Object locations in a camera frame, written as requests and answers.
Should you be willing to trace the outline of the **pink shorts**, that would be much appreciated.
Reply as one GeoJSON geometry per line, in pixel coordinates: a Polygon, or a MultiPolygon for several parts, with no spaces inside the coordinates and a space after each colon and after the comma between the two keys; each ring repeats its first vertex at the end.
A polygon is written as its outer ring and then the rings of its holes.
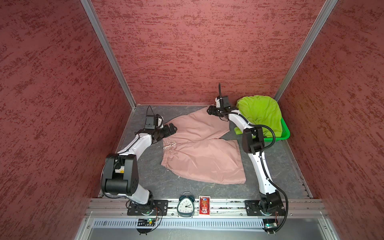
{"type": "Polygon", "coordinates": [[[163,139],[161,165],[179,177],[222,185],[244,184],[246,175],[237,140],[224,140],[230,124],[207,108],[179,116],[168,124],[177,132],[163,139]]]}

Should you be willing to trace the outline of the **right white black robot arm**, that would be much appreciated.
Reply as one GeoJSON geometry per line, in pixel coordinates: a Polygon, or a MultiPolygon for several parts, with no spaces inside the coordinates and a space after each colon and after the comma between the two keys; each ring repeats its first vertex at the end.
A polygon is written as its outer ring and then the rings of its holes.
{"type": "Polygon", "coordinates": [[[263,129],[271,130],[271,128],[250,123],[239,110],[231,106],[227,96],[219,95],[215,102],[216,106],[210,106],[207,113],[233,122],[242,131],[242,148],[251,159],[259,182],[260,211],[265,216],[276,213],[286,215],[289,205],[283,203],[281,195],[285,200],[288,199],[287,195],[273,182],[265,159],[265,150],[274,145],[276,136],[273,135],[272,142],[266,146],[263,129]]]}

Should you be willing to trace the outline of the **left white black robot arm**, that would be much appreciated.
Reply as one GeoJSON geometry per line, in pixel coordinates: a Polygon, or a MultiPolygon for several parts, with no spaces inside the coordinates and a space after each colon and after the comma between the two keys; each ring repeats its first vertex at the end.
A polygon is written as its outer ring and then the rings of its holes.
{"type": "Polygon", "coordinates": [[[160,115],[147,115],[144,128],[135,133],[135,138],[121,151],[109,154],[101,173],[101,191],[110,199],[126,198],[148,216],[156,208],[151,191],[139,184],[138,159],[152,144],[170,137],[177,127],[164,124],[160,115]]]}

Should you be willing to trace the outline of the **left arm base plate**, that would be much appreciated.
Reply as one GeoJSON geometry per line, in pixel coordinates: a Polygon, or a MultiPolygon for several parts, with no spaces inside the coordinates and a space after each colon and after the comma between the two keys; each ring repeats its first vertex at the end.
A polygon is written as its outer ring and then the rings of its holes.
{"type": "Polygon", "coordinates": [[[153,200],[146,205],[130,203],[127,210],[128,216],[166,216],[168,213],[168,200],[153,200]]]}

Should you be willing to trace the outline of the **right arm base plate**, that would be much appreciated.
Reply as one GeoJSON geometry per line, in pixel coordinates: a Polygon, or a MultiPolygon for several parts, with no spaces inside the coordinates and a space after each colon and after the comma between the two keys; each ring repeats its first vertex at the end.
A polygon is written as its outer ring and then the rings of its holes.
{"type": "Polygon", "coordinates": [[[286,213],[285,206],[282,201],[267,201],[267,200],[246,200],[245,209],[247,216],[274,216],[278,213],[279,216],[284,216],[286,213]]]}

